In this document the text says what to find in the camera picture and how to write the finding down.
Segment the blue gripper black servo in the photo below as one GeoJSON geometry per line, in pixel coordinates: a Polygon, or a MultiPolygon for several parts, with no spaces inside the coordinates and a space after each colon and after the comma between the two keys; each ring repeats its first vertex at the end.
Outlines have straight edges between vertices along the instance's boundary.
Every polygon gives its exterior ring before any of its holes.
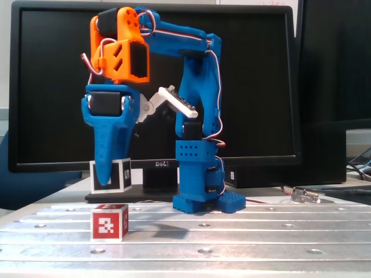
{"type": "Polygon", "coordinates": [[[128,85],[90,84],[81,100],[85,123],[94,130],[94,161],[101,185],[108,184],[112,161],[128,157],[139,116],[139,91],[128,85]]]}

